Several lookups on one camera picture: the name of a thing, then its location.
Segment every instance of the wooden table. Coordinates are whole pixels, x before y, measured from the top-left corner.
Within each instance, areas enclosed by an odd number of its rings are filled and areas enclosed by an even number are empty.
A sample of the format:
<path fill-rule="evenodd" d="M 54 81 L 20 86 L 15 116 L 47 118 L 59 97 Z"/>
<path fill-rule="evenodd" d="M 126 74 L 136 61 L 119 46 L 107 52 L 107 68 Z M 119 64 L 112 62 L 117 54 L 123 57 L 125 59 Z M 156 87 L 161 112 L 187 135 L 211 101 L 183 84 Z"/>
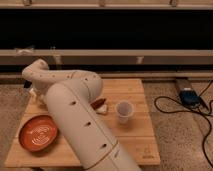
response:
<path fill-rule="evenodd" d="M 139 165 L 158 165 L 160 157 L 145 100 L 144 89 L 139 79 L 104 79 L 101 97 L 107 98 L 108 114 L 100 118 L 118 138 L 121 144 Z M 135 113 L 126 125 L 116 120 L 115 105 L 120 100 L 129 100 L 135 106 Z M 62 134 L 42 152 L 30 153 L 23 149 L 18 141 L 18 134 L 23 124 L 30 118 L 47 114 L 46 106 L 36 105 L 30 99 L 20 126 L 13 139 L 5 161 L 6 167 L 61 167 L 80 166 L 80 162 L 67 144 Z"/>

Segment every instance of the brown bowl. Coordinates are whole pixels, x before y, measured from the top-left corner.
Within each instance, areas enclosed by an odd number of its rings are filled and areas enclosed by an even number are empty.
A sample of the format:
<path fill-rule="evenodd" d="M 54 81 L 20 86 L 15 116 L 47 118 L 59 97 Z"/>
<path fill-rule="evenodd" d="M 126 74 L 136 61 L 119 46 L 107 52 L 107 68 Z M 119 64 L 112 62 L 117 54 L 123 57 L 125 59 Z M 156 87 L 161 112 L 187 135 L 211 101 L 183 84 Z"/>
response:
<path fill-rule="evenodd" d="M 43 150 L 56 138 L 58 129 L 48 115 L 39 115 L 27 121 L 19 132 L 21 146 L 31 152 Z"/>

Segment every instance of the speckled floor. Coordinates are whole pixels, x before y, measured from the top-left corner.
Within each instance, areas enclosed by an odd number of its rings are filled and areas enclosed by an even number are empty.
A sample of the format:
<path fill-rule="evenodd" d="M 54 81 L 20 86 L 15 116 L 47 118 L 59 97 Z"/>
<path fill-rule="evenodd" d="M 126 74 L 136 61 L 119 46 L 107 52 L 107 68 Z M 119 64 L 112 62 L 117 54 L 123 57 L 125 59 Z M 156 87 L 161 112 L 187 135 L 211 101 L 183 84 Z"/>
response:
<path fill-rule="evenodd" d="M 15 130 L 29 99 L 21 84 L 3 84 L 0 79 L 0 171 L 30 171 L 31 169 L 4 168 L 3 163 L 10 147 Z M 200 92 L 207 82 L 195 82 L 193 87 Z M 207 130 L 206 122 L 200 116 L 189 113 L 165 115 L 156 110 L 153 101 L 157 96 L 177 97 L 172 82 L 145 82 L 145 94 L 150 108 L 156 140 L 161 157 L 161 165 L 143 167 L 145 171 L 211 171 L 203 156 L 201 140 Z M 204 94 L 204 99 L 213 98 L 213 86 Z M 164 109 L 177 106 L 162 102 Z M 213 136 L 210 136 L 207 149 L 213 161 Z M 70 168 L 48 168 L 47 171 L 65 171 Z"/>

